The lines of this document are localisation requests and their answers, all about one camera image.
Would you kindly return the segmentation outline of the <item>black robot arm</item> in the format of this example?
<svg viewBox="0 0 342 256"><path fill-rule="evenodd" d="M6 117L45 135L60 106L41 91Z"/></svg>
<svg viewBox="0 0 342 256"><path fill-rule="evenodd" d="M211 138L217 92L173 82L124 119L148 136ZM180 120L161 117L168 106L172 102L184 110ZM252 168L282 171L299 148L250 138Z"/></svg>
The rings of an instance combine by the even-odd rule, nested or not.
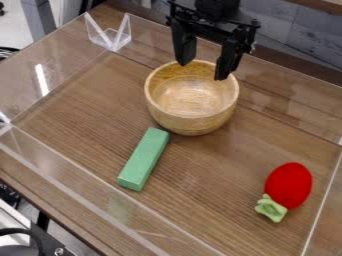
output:
<svg viewBox="0 0 342 256"><path fill-rule="evenodd" d="M221 46L213 79L225 80L243 54L255 50L260 22L242 13L240 0L195 0L192 8L176 0L167 0L167 4L176 62L185 66L193 61L197 38L204 38Z"/></svg>

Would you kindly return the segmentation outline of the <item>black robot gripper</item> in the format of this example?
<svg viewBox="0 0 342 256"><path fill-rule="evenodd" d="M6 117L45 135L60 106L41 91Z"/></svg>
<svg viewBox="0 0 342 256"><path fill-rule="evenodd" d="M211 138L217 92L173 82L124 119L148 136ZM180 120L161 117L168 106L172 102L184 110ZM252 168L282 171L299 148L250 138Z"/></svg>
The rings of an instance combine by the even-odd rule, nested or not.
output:
<svg viewBox="0 0 342 256"><path fill-rule="evenodd" d="M236 70L243 53L254 50L260 22L240 11L240 0L193 0L193 7L167 0L167 25L172 30L175 59L185 66L196 55L199 37L221 45L215 76L225 80Z"/></svg>

